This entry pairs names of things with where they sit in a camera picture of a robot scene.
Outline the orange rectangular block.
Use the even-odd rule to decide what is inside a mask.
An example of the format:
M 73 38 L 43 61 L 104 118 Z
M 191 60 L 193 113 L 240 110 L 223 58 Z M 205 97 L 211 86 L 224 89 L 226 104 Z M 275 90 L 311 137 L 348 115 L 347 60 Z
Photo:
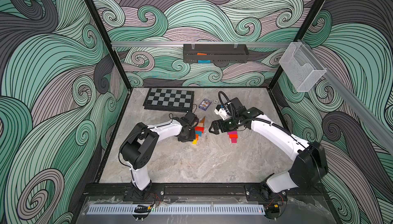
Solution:
M 233 138 L 237 139 L 237 138 L 238 138 L 238 135 L 237 135 L 237 134 L 230 134 L 230 135 L 229 135 L 229 138 L 231 138 L 231 139 L 233 139 Z

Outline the red rectangular block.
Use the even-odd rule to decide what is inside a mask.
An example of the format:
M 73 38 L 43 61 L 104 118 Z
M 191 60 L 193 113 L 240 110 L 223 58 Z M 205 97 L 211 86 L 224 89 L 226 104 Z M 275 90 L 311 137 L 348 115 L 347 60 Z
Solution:
M 199 131 L 199 132 L 201 132 L 201 133 L 203 133 L 203 132 L 204 132 L 204 127 L 199 127 L 199 126 L 197 126 L 197 127 L 195 128 L 195 130 L 196 130 L 196 131 Z

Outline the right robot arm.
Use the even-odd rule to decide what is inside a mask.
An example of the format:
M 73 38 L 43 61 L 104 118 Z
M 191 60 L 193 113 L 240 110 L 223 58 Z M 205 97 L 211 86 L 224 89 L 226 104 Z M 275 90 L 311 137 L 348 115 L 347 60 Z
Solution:
M 261 110 L 255 107 L 247 109 L 238 98 L 223 102 L 222 99 L 227 98 L 223 91 L 218 96 L 220 103 L 215 108 L 215 114 L 220 119 L 212 122 L 210 133 L 218 135 L 244 127 L 268 139 L 292 161 L 289 170 L 273 173 L 261 182 L 264 199 L 271 199 L 274 194 L 294 188 L 311 189 L 327 175 L 328 163 L 324 147 L 320 143 L 309 142 L 294 135 L 273 122 Z

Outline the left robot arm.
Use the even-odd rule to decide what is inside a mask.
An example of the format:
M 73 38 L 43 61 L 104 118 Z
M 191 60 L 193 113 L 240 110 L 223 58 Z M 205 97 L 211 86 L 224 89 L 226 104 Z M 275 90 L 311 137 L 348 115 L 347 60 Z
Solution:
M 130 168 L 132 184 L 143 192 L 151 185 L 147 163 L 158 142 L 176 137 L 180 142 L 192 142 L 196 138 L 195 128 L 198 118 L 175 117 L 173 120 L 157 124 L 138 123 L 119 148 L 119 155 Z

